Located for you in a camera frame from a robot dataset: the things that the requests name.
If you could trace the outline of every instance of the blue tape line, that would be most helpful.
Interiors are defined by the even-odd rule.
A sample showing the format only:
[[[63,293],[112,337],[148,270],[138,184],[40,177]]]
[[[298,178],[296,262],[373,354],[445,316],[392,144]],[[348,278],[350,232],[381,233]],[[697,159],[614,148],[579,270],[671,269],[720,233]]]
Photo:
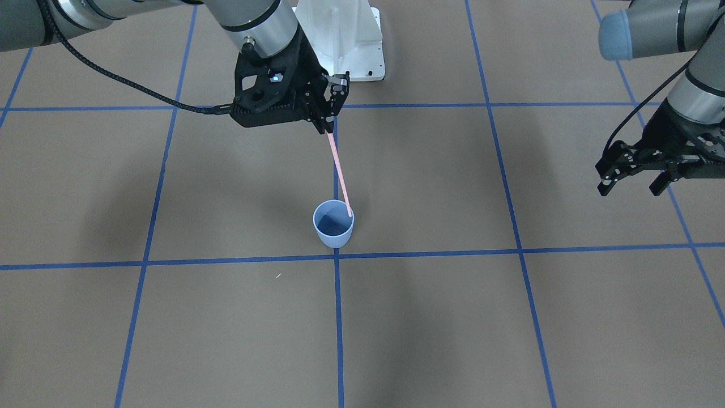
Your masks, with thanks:
[[[146,262],[149,266],[255,264],[261,262],[329,261],[332,255],[254,256],[248,258],[170,259]]]
[[[121,266],[141,266],[141,261],[121,262],[71,262],[67,264],[26,264],[0,265],[0,271],[27,271],[34,269],[84,269],[84,268],[117,268]]]
[[[335,317],[337,326],[337,406],[345,406],[344,363],[342,353],[342,294],[340,291],[340,250],[334,251],[335,262]]]
[[[15,78],[15,83],[12,85],[12,89],[10,90],[10,95],[7,98],[7,102],[5,102],[5,109],[2,111],[2,115],[0,115],[0,128],[2,127],[2,124],[5,123],[5,118],[7,117],[7,113],[9,112],[10,105],[12,105],[12,100],[15,98],[15,92],[17,92],[17,87],[20,86],[20,81],[22,80],[22,75],[25,73],[25,68],[28,66],[28,61],[30,60],[30,56],[33,54],[33,49],[30,48],[27,53],[25,53],[25,59],[22,61],[22,65],[20,66],[20,71],[17,73],[17,77]]]
[[[171,105],[158,106],[45,106],[45,107],[11,107],[10,112],[77,112],[95,110],[172,110]]]
[[[534,302],[534,294],[531,290],[531,283],[529,282],[529,272],[526,267],[526,259],[524,258],[524,254],[522,251],[521,236],[519,235],[519,232],[518,232],[518,223],[516,222],[516,214],[513,209],[513,201],[511,200],[511,193],[509,190],[508,180],[506,177],[506,169],[504,167],[503,156],[501,154],[501,146],[499,143],[498,133],[496,130],[496,123],[494,121],[494,114],[493,114],[493,109],[491,107],[491,99],[489,97],[489,90],[488,90],[488,86],[486,84],[486,74],[484,72],[484,65],[483,65],[483,62],[481,61],[481,52],[479,49],[479,42],[478,42],[478,39],[476,38],[476,29],[473,26],[473,17],[471,15],[471,5],[469,3],[469,0],[465,0],[465,10],[466,10],[466,13],[468,14],[468,26],[471,29],[471,40],[473,42],[473,49],[476,52],[476,61],[478,63],[478,73],[481,76],[481,85],[483,86],[483,90],[484,90],[484,98],[486,99],[486,103],[488,105],[486,107],[486,109],[488,110],[488,114],[489,114],[491,133],[492,133],[492,136],[494,139],[494,146],[496,147],[496,156],[499,161],[501,179],[503,180],[504,192],[506,194],[506,203],[508,204],[508,211],[509,211],[509,215],[511,217],[513,234],[514,234],[514,238],[516,240],[516,249],[518,251],[518,258],[521,263],[523,281],[526,286],[526,295],[529,298],[529,308],[531,309],[531,319],[534,323],[534,332],[536,333],[536,341],[539,345],[539,355],[541,356],[542,368],[544,370],[544,377],[545,377],[546,384],[547,384],[547,390],[549,391],[549,400],[550,400],[552,408],[556,408],[557,405],[556,405],[556,396],[554,394],[554,386],[551,381],[549,363],[547,361],[546,351],[544,349],[544,341],[542,339],[541,327],[539,326],[539,317],[537,314],[536,304]]]
[[[617,68],[619,69],[619,75],[622,76],[622,81],[624,81],[624,87],[627,89],[627,94],[629,94],[629,99],[632,100],[633,104],[638,105],[637,100],[634,98],[634,92],[632,92],[631,87],[629,86],[629,81],[627,81],[627,77],[624,74],[624,69],[622,68],[622,64],[619,61],[616,61]],[[642,125],[642,127],[645,127],[645,120],[642,117],[642,111],[637,112],[637,119],[639,119],[639,124]]]
[[[659,106],[662,102],[649,102],[647,106]],[[637,106],[634,102],[492,102],[485,103],[419,103],[419,104],[348,104],[350,109],[385,109],[406,107],[530,107],[530,106]],[[38,106],[9,107],[8,112],[64,112],[96,110],[172,110],[170,105],[129,105],[129,106]]]
[[[118,378],[118,388],[116,388],[116,399],[113,404],[114,408],[121,407],[121,397],[123,396],[123,388],[126,383],[126,372],[128,371],[128,361],[131,359],[131,346],[133,345],[133,334],[136,332],[136,320],[138,319],[138,308],[141,306],[141,293],[144,290],[144,280],[146,279],[146,265],[141,267],[141,273],[138,275],[138,284],[136,286],[136,297],[133,299],[133,311],[131,312],[131,321],[128,326],[128,337],[126,337],[126,347],[123,352],[123,363],[121,363],[121,374]]]
[[[516,249],[492,250],[440,250],[423,252],[383,252],[383,253],[341,253],[340,259],[374,259],[374,258],[425,258],[429,256],[483,256],[511,255],[518,253]]]
[[[725,242],[697,242],[652,245],[609,245],[593,247],[559,247],[559,248],[522,248],[522,253],[577,253],[577,252],[613,252],[622,250],[665,250],[691,248],[725,248]],[[492,256],[514,255],[518,249],[494,250],[441,250],[420,252],[388,252],[388,253],[340,253],[339,259],[375,259],[375,258],[425,258],[445,256]],[[304,262],[330,261],[334,255],[299,255],[299,256],[256,256],[239,258],[199,258],[199,259],[159,259],[153,261],[121,261],[121,262],[78,262],[67,264],[12,264],[0,265],[0,271],[17,271],[31,269],[81,269],[81,268],[113,268],[119,266],[174,266],[174,265],[206,265],[206,264],[253,264],[264,262]]]
[[[659,106],[662,102],[649,102],[647,106]],[[490,102],[490,103],[386,103],[347,104],[350,109],[384,109],[389,107],[528,107],[528,106],[637,106],[634,102]]]
[[[725,248],[725,242],[696,242],[696,248]]]
[[[179,73],[178,85],[176,86],[176,99],[181,94],[181,88],[183,85],[184,73],[186,72],[186,63],[189,60],[189,49],[191,48],[191,39],[194,37],[194,23],[196,21],[196,7],[194,7],[191,13],[191,22],[189,23],[188,36],[186,38],[186,48],[184,49],[184,55],[181,62],[181,72]],[[144,280],[146,279],[146,268],[149,261],[149,254],[151,253],[151,243],[154,237],[154,228],[156,226],[156,216],[159,210],[159,201],[161,200],[161,191],[164,187],[164,177],[166,173],[166,161],[169,158],[169,148],[171,146],[171,139],[174,133],[174,126],[176,123],[176,115],[178,108],[174,107],[171,113],[171,120],[169,122],[169,130],[166,135],[166,145],[164,146],[164,156],[161,161],[161,171],[159,173],[159,181],[156,188],[156,195],[154,197],[154,207],[151,212],[151,220],[149,221],[149,233],[146,236],[146,247],[144,248],[144,264],[141,267],[141,273],[138,276],[138,287],[136,288],[136,299],[133,302],[133,312],[131,314],[131,321],[128,328],[128,337],[126,338],[126,349],[123,354],[123,363],[121,365],[121,373],[118,379],[118,389],[116,390],[116,402],[114,408],[120,408],[121,398],[123,397],[123,388],[126,381],[126,372],[128,371],[128,360],[131,357],[131,346],[133,345],[133,334],[136,331],[136,320],[138,318],[138,309],[141,305],[141,294],[144,291]]]
[[[601,23],[602,22],[602,15],[599,14],[599,8],[597,7],[597,4],[594,3],[594,0],[589,0],[589,3],[592,5],[592,8],[594,8],[594,14],[597,15],[597,21],[599,23]]]
[[[385,108],[385,107],[484,107],[485,103],[362,103],[346,104],[344,107],[352,109],[360,108]]]
[[[671,187],[667,187],[667,193],[669,193],[670,198],[672,199],[672,204],[674,205],[675,211],[677,212],[677,217],[680,220],[680,224],[682,225],[682,230],[684,231],[685,237],[687,237],[687,242],[689,243],[690,250],[692,251],[692,256],[695,257],[695,263],[697,264],[697,267],[700,270],[700,275],[702,275],[702,277],[703,277],[703,281],[705,282],[705,287],[708,289],[708,293],[710,294],[710,299],[712,300],[713,305],[715,306],[715,311],[717,312],[718,317],[720,318],[720,323],[722,324],[723,328],[725,329],[725,315],[723,315],[723,310],[720,307],[720,301],[718,300],[718,296],[715,294],[715,290],[713,290],[713,286],[710,283],[710,277],[708,276],[708,273],[705,270],[705,266],[703,265],[703,262],[700,259],[700,254],[697,252],[695,243],[692,241],[692,235],[689,233],[689,228],[687,228],[687,223],[685,223],[684,216],[682,215],[682,211],[680,210],[679,204],[677,203],[677,199],[675,198],[675,193],[672,191]]]
[[[608,245],[594,247],[563,247],[563,248],[524,248],[524,253],[567,253],[567,252],[607,252],[617,250],[662,250],[689,248],[690,245],[682,244],[652,244],[652,245]]]

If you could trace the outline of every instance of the light blue cup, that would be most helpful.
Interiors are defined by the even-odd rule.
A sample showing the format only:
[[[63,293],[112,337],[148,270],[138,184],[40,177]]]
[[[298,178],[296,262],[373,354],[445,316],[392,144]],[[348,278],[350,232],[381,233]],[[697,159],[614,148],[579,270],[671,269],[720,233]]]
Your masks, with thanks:
[[[344,201],[328,200],[318,205],[312,215],[312,224],[323,244],[330,248],[342,248],[352,235],[355,212],[350,217]]]

